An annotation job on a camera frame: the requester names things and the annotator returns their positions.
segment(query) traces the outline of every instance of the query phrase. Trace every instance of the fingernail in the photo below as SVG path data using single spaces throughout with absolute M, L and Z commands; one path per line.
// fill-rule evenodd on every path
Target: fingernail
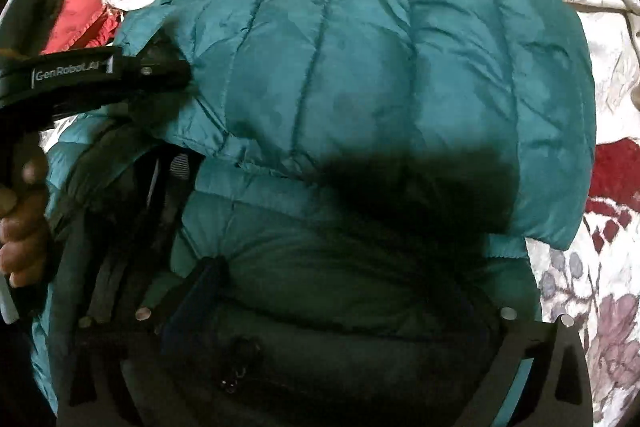
M 0 185 L 0 217 L 6 216 L 18 203 L 15 192 Z

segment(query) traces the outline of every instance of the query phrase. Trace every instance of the teal puffer jacket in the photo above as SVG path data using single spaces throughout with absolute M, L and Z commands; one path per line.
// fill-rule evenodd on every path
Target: teal puffer jacket
M 568 6 L 157 0 L 126 16 L 116 44 L 136 55 L 159 31 L 192 66 L 188 90 L 132 102 L 124 118 L 82 116 L 49 152 L 54 230 L 158 142 L 205 157 L 143 304 L 223 255 L 233 284 L 220 331 L 293 339 L 265 323 L 276 317 L 417 343 L 446 329 L 439 273 L 539 316 L 524 237 L 569 246 L 594 153 L 590 58 Z M 70 288 L 88 262 L 62 259 L 34 320 L 54 407 L 49 362 L 65 347 L 50 339 L 78 320 Z M 305 369 L 295 352 L 287 367 Z M 331 368 L 313 369 L 328 372 L 318 381 L 335 381 Z

